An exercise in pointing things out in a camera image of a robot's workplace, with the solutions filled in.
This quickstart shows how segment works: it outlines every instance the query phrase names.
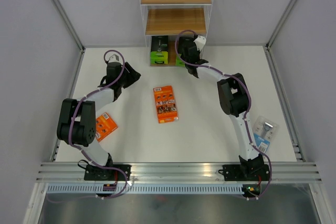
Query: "white wall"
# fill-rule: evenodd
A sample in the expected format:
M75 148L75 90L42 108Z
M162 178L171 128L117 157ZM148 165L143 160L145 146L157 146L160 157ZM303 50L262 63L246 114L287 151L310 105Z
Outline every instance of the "white wall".
M336 209L336 0L298 0L272 51L309 161Z
M215 0L209 44L266 44L290 0ZM139 0L60 0L86 47L144 45Z
M22 223L79 56L50 0L0 0L0 218Z

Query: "gray floor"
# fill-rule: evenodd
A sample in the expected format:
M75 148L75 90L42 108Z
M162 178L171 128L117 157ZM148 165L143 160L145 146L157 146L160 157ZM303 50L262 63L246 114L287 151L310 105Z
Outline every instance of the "gray floor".
M52 200L83 195L51 194ZM310 192L304 187L271 186L259 201L230 195L123 195L60 204L45 201L43 224L111 223L320 223Z

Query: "orange package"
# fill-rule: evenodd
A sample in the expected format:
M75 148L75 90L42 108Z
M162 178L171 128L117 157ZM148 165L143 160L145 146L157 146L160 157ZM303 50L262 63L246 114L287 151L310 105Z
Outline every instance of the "orange package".
M96 119L96 138L98 142L118 128L117 124L108 113L104 113Z
M154 88L154 100L159 123L175 122L179 119L172 86Z

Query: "white table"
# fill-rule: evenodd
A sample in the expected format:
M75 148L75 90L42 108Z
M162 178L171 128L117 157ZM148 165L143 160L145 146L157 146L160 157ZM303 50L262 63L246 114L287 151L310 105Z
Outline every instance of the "white table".
M237 162L233 125L219 105L216 83L196 79L183 67L149 67L147 48L114 48L142 76L122 90L118 100L97 112L108 112L119 128L102 140L115 162ZM75 98L94 90L106 75L108 48L86 49ZM243 74L252 98L252 126L262 115L279 124L268 154L274 162L295 162L290 136L262 46L205 47L203 58L226 73ZM172 85L179 121L159 124L153 88ZM56 161L76 162L83 156L61 141Z

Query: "wire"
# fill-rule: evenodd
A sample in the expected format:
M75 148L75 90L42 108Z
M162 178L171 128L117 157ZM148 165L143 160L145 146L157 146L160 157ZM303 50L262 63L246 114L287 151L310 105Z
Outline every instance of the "wire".
M236 80L236 81L237 81L237 82L244 88L244 90L245 90L245 92L246 92L247 99L248 99L248 107L247 107L247 110L246 110L245 113L244 113L244 117L243 117L243 118L244 118L244 122L245 122L245 127L246 127L246 131L247 131L248 139L249 139L250 145L251 145L251 146L252 146L258 153L260 153L262 156L264 156L264 157L267 159L267 162L269 163L269 180L268 180L268 183L267 183L266 188L264 189L264 191L263 191L262 193L260 193L260 195L258 196L258 197L260 198L260 197L261 197L261 196L268 190L268 187L269 187L269 185L270 185L270 183L271 183L271 180L272 180L272 164L271 164L271 160L270 160L270 158L268 157L268 155L267 155L266 153L260 151L260 150L254 145L254 143L253 143L253 141L252 141L252 138L251 138L251 133L250 133L250 130L249 130L249 128L248 128L248 123L247 123L247 118L246 118L247 113L248 113L249 110L251 109L251 96L250 96L250 93L248 92L248 89L247 89L247 87L243 84L243 82L242 82L241 80L239 80L237 77L232 76L231 74L224 74L223 72L221 72L220 70L218 70L217 68L214 68L214 67L212 67L212 66L209 67L209 66L202 66L202 65L197 65L197 64L191 64L191 63L189 63L189 62L183 60L183 59L181 58L181 55L177 52L177 42L178 42L180 36L181 36L182 34L184 34L185 32L191 32L191 33L193 33L194 35L197 35L197 33L196 33L195 31L193 31L193 30L184 30L184 31L182 31L182 32L180 32L180 33L178 34L178 36L177 36L177 38L176 38L176 40L175 40L175 52L176 52L176 55L178 55L179 59L180 59L183 63L185 63L185 64L187 64L187 65L189 65L189 66L192 66L192 67L198 67L198 68L210 68L210 69L216 71L217 73L221 74L222 76L233 78L234 80Z
M69 135L68 135L68 142L69 142L69 145L70 145L71 147L74 147L74 148L78 149L79 151L81 151L81 153L83 154L83 156L84 156L90 163L94 164L96 167L99 167L99 168L101 168L101 169L106 169L106 170L116 170L116 171L120 172L120 173L125 177L125 185L124 185L123 188L120 190L120 192L118 192L118 193L115 194L115 195L106 196L106 197L101 197L102 199L104 199L104 198L105 198L105 199L111 199L111 198L116 198L116 197L120 196L120 195L125 191L125 189L126 189L126 187L127 187L127 175L126 175L126 173L125 173L123 170L121 170L121 169L119 169L119 168L115 168L115 167L105 167L105 166L102 166L102 165L96 163L95 161L93 161L93 160L87 155L87 153L86 153L80 146L75 145L75 144L72 143L72 130L73 130L73 128L74 128L73 126L74 126L75 119L76 119L77 114L78 114L78 110L79 110L81 104L83 103L83 101L85 101L86 99L88 99L88 98L89 98L90 96L92 96L93 94L96 94L96 93L98 93L98 92L100 92L100 91L102 91L102 90L108 89L110 86L112 86L113 84L115 84L115 83L120 79L120 77L122 76L122 74L123 74L123 72L124 72L124 70L125 70L125 59L124 59L124 56L123 56L120 52L118 52L117 50L113 50L113 49L111 49L111 50L106 51L105 54L104 54L104 61L105 61L105 62L108 62L108 61L106 61L106 58L105 58L105 57L106 57L107 53L109 53L109 52L116 52L117 54L120 55L120 57L121 57L121 59L122 59L122 68L121 68L121 72L120 72L120 74L118 75L118 77L117 77L114 81L112 81L110 84L106 85L106 86L103 87L103 88L96 89L96 90L94 90L94 91L88 93L88 94L87 94L85 97L83 97L82 99L80 99L80 101L78 102L78 104L77 104L77 106L76 106L76 108L75 108L74 115L72 116L71 123L70 123L70 129L69 129Z

